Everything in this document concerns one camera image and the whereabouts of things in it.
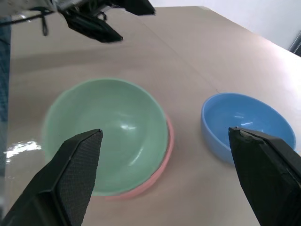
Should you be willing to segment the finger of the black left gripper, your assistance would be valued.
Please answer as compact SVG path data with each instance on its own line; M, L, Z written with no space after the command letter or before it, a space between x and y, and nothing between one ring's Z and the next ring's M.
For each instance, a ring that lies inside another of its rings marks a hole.
M149 0L111 0L111 2L137 16L154 15L156 12Z
M70 29L101 43L123 41L123 37L104 20L69 9L61 12Z

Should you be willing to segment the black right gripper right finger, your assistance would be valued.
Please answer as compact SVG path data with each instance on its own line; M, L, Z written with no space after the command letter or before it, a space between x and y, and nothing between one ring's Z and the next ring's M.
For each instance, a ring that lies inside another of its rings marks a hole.
M229 128L235 169L261 226L301 226L301 156L284 140Z

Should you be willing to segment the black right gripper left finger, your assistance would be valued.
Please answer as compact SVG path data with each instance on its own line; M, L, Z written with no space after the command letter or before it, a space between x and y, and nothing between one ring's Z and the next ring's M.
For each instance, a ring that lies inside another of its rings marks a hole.
M0 226L81 226L95 186L103 132L63 142L29 182Z

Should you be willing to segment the green bowl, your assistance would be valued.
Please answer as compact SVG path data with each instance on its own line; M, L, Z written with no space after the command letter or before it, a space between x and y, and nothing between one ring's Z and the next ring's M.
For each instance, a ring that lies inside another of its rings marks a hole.
M154 97L134 83L105 78L80 83L51 105L42 129L46 160L65 140L93 129L103 131L94 196L142 185L167 152L166 115Z

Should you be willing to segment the blue bowl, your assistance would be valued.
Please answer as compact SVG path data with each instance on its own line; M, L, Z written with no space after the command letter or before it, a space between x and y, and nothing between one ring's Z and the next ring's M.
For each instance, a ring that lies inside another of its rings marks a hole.
M202 106L200 127L204 141L221 161L234 163L228 129L239 127L260 131L283 139L292 149L296 137L287 120L264 102L237 93L209 97Z

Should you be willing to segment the pink bowl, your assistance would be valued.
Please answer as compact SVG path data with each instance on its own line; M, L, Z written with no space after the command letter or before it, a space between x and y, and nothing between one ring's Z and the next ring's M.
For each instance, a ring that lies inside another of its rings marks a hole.
M159 177L164 172L164 170L170 160L173 148L174 148L174 128L173 128L172 122L167 114L166 114L166 123L167 123L167 127L168 127L169 139L168 139L166 154L165 154L165 157L164 157L160 167L156 170L155 173L152 174L152 176L147 181L145 181L143 184L139 185L135 189L132 189L131 191L128 191L128 192L125 192L122 194L118 194L118 195L114 195L114 196L106 196L105 200L111 201L111 200L131 199L131 198L134 198L136 196L143 194L145 191L147 191L149 188L151 188L156 183L156 181L159 179Z

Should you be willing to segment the dark object beyond table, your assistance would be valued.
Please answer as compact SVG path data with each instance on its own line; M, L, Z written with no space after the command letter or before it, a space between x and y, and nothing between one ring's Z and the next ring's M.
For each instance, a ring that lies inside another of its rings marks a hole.
M301 57L301 31L296 36L295 40L291 44L288 51L294 53L295 55L297 55L299 57Z

